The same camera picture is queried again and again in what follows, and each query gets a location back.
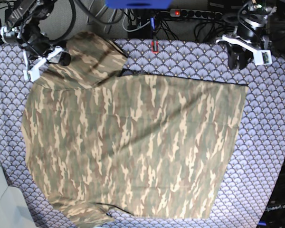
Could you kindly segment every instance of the shirt sleeve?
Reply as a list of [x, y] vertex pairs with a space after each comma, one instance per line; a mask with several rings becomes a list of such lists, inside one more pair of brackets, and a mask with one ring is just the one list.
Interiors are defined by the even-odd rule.
[[52, 90], [89, 89], [104, 80], [120, 75], [127, 58], [112, 42], [92, 32], [81, 32], [66, 45], [71, 63], [51, 64], [38, 85]]
[[65, 197], [49, 197], [54, 209], [61, 211], [78, 228], [98, 227], [114, 218], [106, 214], [106, 210], [82, 200], [73, 200]]

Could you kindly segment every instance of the white surface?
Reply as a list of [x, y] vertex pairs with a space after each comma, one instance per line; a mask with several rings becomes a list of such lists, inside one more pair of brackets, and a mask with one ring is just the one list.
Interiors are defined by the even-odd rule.
[[258, 50], [257, 52], [253, 53], [253, 59], [256, 66], [259, 65], [270, 65], [272, 64], [272, 57], [271, 57], [271, 51], [270, 50]]
[[8, 187], [0, 166], [0, 228], [35, 228], [21, 191]]

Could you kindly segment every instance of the purple patterned fabric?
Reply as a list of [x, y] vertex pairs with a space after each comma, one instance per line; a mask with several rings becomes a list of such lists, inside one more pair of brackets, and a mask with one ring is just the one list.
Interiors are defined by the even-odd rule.
[[[235, 151], [209, 219], [134, 218], [111, 211], [115, 222], [103, 227], [256, 227], [285, 158], [285, 57], [273, 57], [269, 66], [250, 63], [241, 71], [230, 71], [226, 50], [219, 45], [163, 40], [160, 52], [153, 54], [150, 40], [121, 39], [116, 43], [129, 56], [125, 68], [131, 71], [248, 84], [250, 90]], [[24, 162], [21, 117], [32, 84], [24, 82], [23, 69], [20, 49], [1, 46], [0, 162], [8, 184], [23, 192], [37, 226], [75, 227], [52, 209]]]

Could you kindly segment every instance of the power strip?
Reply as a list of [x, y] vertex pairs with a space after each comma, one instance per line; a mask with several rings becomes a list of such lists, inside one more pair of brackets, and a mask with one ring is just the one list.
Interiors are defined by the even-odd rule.
[[220, 20], [223, 14], [213, 11], [192, 10], [192, 9], [170, 9], [170, 17], [187, 19], [208, 19]]

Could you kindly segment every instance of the camouflage shirt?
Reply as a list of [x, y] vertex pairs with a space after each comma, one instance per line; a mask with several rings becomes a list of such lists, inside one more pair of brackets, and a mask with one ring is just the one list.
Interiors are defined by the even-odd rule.
[[28, 168], [54, 208], [80, 228], [112, 221], [111, 208], [207, 218], [247, 87], [119, 77], [126, 58], [87, 32], [67, 47], [71, 64], [51, 65], [33, 85], [22, 120]]

